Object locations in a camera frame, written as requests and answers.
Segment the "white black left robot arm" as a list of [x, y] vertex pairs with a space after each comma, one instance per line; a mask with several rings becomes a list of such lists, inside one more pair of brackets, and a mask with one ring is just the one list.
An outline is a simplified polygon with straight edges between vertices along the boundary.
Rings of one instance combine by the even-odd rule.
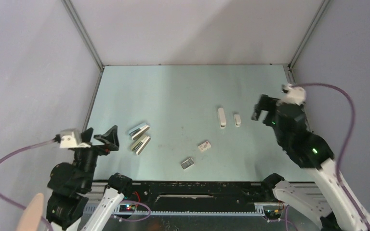
[[[72, 150], [74, 159], [72, 163], [57, 164], [50, 173], [47, 186], [52, 195], [48, 200], [46, 219], [54, 231], [76, 231], [89, 201], [86, 194], [92, 191], [98, 157], [119, 150], [118, 126], [98, 135], [93, 134], [93, 128], [83, 132], [70, 128], [56, 135], [54, 141], [61, 149]], [[132, 183], [131, 178], [120, 173], [111, 175], [99, 205], [82, 229], [101, 231], [117, 205], [132, 197]]]

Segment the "white small stapler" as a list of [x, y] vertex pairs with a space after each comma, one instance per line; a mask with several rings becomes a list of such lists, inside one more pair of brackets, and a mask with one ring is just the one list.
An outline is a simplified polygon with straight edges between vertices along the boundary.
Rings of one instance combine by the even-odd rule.
[[239, 114], [234, 114], [233, 115], [233, 118], [234, 118], [234, 122], [235, 122], [235, 126], [236, 127], [240, 127], [241, 125], [241, 117]]

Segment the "grey staple strip block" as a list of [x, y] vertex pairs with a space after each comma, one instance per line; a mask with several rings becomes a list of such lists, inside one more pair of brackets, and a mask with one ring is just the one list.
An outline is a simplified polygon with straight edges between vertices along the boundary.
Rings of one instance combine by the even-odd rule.
[[183, 170], [186, 170], [186, 169], [190, 168], [191, 166], [193, 166], [194, 163], [195, 163], [194, 160], [190, 157], [190, 158], [186, 159], [185, 161], [183, 161], [181, 163], [181, 168]]

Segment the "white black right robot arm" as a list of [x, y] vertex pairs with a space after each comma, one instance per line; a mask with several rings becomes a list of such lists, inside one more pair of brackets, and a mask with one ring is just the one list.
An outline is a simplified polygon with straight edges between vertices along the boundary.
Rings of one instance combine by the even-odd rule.
[[334, 154], [322, 137], [307, 129], [303, 107], [262, 94], [252, 119], [257, 121], [262, 111], [267, 112], [263, 123], [273, 129], [278, 145], [312, 177], [326, 202], [306, 196], [276, 173], [263, 181], [266, 184], [261, 187], [262, 197], [286, 202], [322, 231], [370, 231], [370, 213], [362, 208], [362, 218], [356, 210], [360, 202], [353, 203], [348, 198], [343, 189], [345, 180], [335, 172]]

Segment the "white staple box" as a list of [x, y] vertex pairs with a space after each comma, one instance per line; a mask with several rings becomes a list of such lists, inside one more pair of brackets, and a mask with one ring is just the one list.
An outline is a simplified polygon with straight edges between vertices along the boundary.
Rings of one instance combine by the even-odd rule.
[[211, 148], [211, 144], [209, 141], [204, 141], [203, 143], [201, 143], [199, 146], [198, 146], [198, 149], [200, 150], [201, 153], [203, 153], [204, 151], [208, 150]]

